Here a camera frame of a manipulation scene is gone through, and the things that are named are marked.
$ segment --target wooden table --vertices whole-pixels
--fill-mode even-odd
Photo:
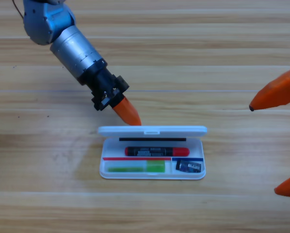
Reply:
[[[101,178],[97,128],[123,123],[0,0],[0,233],[290,233],[290,105],[248,110],[290,69],[290,0],[66,3],[144,125],[208,127],[207,175]]]

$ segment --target pencil case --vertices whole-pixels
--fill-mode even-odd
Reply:
[[[105,179],[199,180],[206,174],[205,126],[103,126],[98,133],[105,137],[99,169]],[[127,148],[149,155],[127,156]],[[157,148],[186,148],[189,154],[169,156]]]

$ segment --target red marker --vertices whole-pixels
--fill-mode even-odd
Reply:
[[[182,147],[127,147],[125,154],[140,157],[184,157],[189,155],[189,149]]]

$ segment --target green highlighter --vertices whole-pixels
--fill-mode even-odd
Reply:
[[[154,160],[144,161],[137,166],[113,166],[108,168],[108,172],[165,172],[165,161]]]

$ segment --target silver cylindrical joint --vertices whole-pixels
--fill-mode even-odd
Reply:
[[[102,59],[76,26],[65,29],[53,42],[50,50],[76,79]]]

